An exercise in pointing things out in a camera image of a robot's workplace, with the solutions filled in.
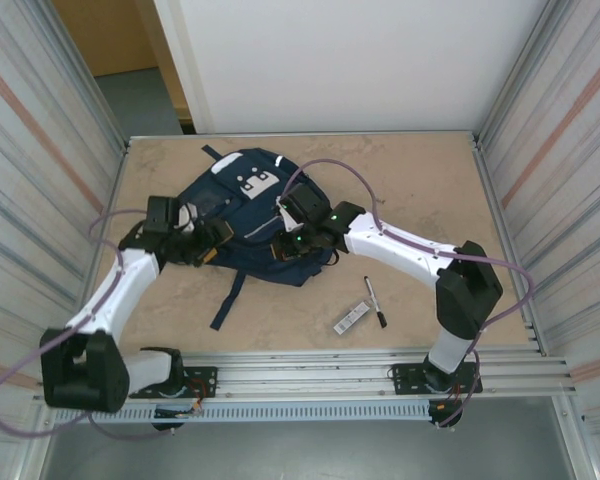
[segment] corrugated metal wall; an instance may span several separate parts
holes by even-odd
[[[600,452],[600,0],[570,2],[481,138],[540,327]]]
[[[0,373],[79,307],[124,153],[99,92],[47,2],[0,1]],[[0,391],[14,425],[39,362]],[[0,434],[0,478],[18,443]]]

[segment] gray floor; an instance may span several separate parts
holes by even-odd
[[[425,422],[200,424],[129,443],[79,426],[53,440],[42,478],[572,479],[557,428],[550,399],[477,399],[455,432]]]
[[[182,135],[157,68],[96,77],[96,83],[126,136]]]

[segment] black marker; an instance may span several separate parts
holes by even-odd
[[[373,306],[378,313],[378,320],[380,321],[380,326],[385,328],[387,326],[387,319],[384,318],[384,313],[380,310],[380,305],[378,305],[378,299],[376,298],[376,294],[373,293],[373,287],[371,286],[371,280],[369,277],[364,277],[364,281],[367,284],[367,288],[369,289],[369,295],[371,295],[371,301],[373,302]]]

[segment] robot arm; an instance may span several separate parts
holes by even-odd
[[[278,207],[285,231],[278,233],[271,247],[279,260],[336,248],[386,263],[435,291],[442,329],[423,362],[422,373],[430,391],[449,391],[467,348],[502,295],[491,266],[462,263],[409,247],[380,231],[372,215],[363,208],[342,202],[331,209],[328,201],[302,184],[280,200]],[[146,220],[120,242],[122,277],[112,295],[104,297],[121,268],[117,264],[67,327],[75,326],[95,310],[93,318],[76,335],[42,356],[48,405],[116,412],[130,393],[149,385],[159,385],[165,393],[180,390],[184,375],[179,351],[146,348],[122,357],[117,345],[131,312],[167,262],[200,266],[233,235],[226,222],[219,219],[206,223],[194,220],[188,207],[179,205],[177,199],[149,198]],[[390,225],[385,224],[384,228],[436,252],[485,255],[481,247],[471,242],[458,248]],[[41,344],[62,331],[47,330]]]

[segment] white wall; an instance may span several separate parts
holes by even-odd
[[[155,0],[199,133],[476,129],[545,0]]]

